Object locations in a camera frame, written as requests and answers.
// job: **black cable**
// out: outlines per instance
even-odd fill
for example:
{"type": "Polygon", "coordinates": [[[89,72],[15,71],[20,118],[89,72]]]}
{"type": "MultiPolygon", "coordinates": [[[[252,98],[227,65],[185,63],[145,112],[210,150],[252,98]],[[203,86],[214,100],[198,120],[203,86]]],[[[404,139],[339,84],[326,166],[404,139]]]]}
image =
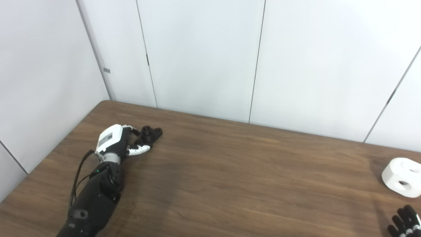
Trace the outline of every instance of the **black cable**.
{"type": "Polygon", "coordinates": [[[89,175],[87,175],[87,176],[85,176],[85,177],[83,177],[78,183],[77,183],[77,185],[76,185],[76,188],[75,188],[75,192],[73,193],[73,198],[74,199],[76,199],[76,193],[77,193],[77,188],[79,187],[79,185],[80,185],[80,183],[82,183],[87,177],[89,177],[90,176],[90,174],[89,175]]]}
{"type": "Polygon", "coordinates": [[[70,193],[70,199],[69,199],[69,209],[70,209],[70,207],[72,206],[72,204],[73,204],[73,197],[74,197],[74,194],[75,194],[75,191],[76,191],[76,183],[77,183],[77,179],[79,178],[79,173],[80,173],[80,170],[82,169],[82,166],[83,166],[83,163],[85,162],[85,160],[90,156],[90,155],[92,155],[94,153],[94,151],[93,150],[89,150],[84,156],[83,156],[83,158],[82,158],[82,160],[80,161],[80,164],[79,164],[79,167],[78,167],[78,169],[77,169],[77,172],[76,172],[76,176],[75,176],[75,180],[74,180],[74,182],[73,182],[73,187],[72,187],[72,192],[70,193]]]}

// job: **wooden table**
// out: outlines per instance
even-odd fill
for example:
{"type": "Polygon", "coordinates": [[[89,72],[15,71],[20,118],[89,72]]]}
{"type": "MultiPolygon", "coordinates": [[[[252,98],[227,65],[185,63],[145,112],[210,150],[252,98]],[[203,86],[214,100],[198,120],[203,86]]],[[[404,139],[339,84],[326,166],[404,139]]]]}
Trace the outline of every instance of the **wooden table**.
{"type": "Polygon", "coordinates": [[[164,135],[123,163],[125,190],[98,236],[377,237],[397,208],[421,211],[380,179],[390,159],[420,153],[104,101],[0,204],[0,236],[55,236],[81,157],[117,123],[164,135]]]}

